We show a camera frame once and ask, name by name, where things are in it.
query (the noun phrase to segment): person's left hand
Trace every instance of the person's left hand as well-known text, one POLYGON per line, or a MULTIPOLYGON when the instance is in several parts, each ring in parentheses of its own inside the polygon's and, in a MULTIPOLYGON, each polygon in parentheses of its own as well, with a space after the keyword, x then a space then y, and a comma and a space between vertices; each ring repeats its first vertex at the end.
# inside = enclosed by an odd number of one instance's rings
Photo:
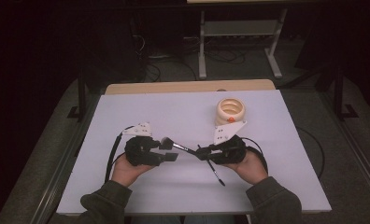
POLYGON ((149 165, 133 166, 126 159, 126 154, 123 153, 115 162, 111 180, 118 182, 127 188, 132 185, 140 175, 144 174, 153 167, 154 166, 149 165))

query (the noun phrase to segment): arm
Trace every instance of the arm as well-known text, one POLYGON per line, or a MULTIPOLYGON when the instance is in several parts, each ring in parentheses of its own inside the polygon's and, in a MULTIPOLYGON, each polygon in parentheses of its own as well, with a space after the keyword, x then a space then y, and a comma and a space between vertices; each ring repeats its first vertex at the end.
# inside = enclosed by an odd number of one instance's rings
POLYGON ((253 185, 247 190, 260 223, 302 223, 302 206, 298 197, 268 177, 257 155, 247 151, 243 161, 226 164, 253 185))
POLYGON ((77 223, 123 223, 124 207, 132 193, 127 187, 151 168, 148 165, 133 166, 125 154, 121 155, 115 162, 111 180, 80 199, 87 211, 78 217, 77 223))

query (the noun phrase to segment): white board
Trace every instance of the white board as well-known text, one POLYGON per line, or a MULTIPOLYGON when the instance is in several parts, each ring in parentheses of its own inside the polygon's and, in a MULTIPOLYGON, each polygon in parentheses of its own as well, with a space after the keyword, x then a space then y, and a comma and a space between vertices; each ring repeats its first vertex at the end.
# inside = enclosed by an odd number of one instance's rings
MULTIPOLYGON (((304 211, 331 210, 281 93, 213 91, 102 96, 57 212, 85 211, 80 198, 103 185, 110 150, 116 136, 125 128, 147 121, 155 140, 168 136, 185 147, 206 147, 213 142, 216 105, 226 97, 235 97, 245 104, 248 124, 238 135, 260 145, 269 174, 299 197, 304 211)), ((122 137, 117 155, 124 151, 131 137, 122 137)), ((255 147, 251 142, 246 144, 255 147)), ((245 193, 250 185, 235 172, 215 165, 226 184, 224 187, 205 161, 177 149, 174 151, 179 153, 177 161, 162 163, 130 187, 133 194, 126 206, 127 214, 252 211, 245 193)))

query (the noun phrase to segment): sleeve cuff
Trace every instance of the sleeve cuff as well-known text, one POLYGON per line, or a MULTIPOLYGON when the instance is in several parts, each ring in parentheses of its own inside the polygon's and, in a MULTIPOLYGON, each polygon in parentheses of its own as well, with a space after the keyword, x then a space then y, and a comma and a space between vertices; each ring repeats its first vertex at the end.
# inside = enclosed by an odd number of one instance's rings
POLYGON ((285 190, 272 176, 267 177, 246 191, 252 206, 257 207, 285 190))
POLYGON ((115 181, 109 180, 96 193, 113 203, 126 206, 132 191, 115 181))

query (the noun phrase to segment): dark sleeve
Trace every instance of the dark sleeve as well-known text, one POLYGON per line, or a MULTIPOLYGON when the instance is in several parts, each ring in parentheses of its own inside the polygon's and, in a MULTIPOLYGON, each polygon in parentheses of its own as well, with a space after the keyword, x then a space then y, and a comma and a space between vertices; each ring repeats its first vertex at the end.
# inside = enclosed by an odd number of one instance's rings
POLYGON ((302 223, 298 197, 269 176, 247 190, 259 223, 302 223))
POLYGON ((109 180, 93 194, 86 194, 80 203, 86 208, 77 223, 124 223, 124 207, 132 191, 109 180))

